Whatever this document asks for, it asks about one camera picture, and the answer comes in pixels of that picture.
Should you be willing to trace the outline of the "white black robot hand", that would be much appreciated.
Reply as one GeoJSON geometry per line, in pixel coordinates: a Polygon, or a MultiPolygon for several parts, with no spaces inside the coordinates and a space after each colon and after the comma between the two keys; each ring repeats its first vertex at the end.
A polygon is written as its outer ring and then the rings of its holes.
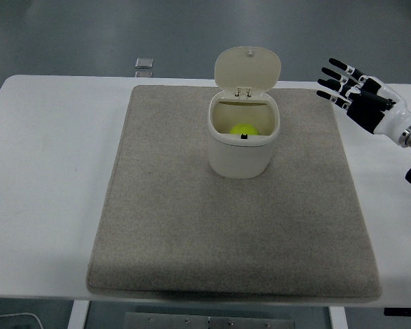
{"type": "Polygon", "coordinates": [[[328,88],[316,94],[342,108],[347,116],[371,134],[383,134],[404,146],[411,135],[411,112],[405,99],[376,77],[335,58],[329,63],[340,72],[323,67],[328,80],[318,84],[328,88]]]}

